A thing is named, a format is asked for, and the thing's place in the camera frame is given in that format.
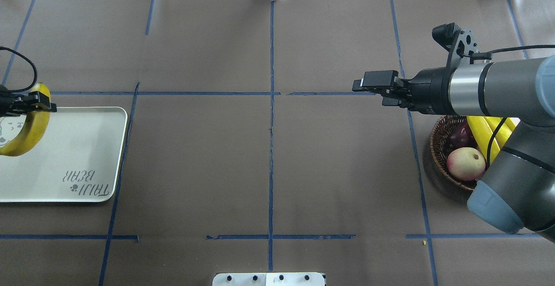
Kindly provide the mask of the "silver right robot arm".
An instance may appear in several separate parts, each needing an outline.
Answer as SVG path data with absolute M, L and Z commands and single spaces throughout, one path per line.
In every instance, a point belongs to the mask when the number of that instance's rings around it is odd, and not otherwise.
M 383 97 L 429 115 L 519 118 L 514 132 L 467 201 L 468 209 L 507 234 L 528 229 L 554 240 L 554 57 L 429 68 L 411 79 L 367 71 L 353 92 Z

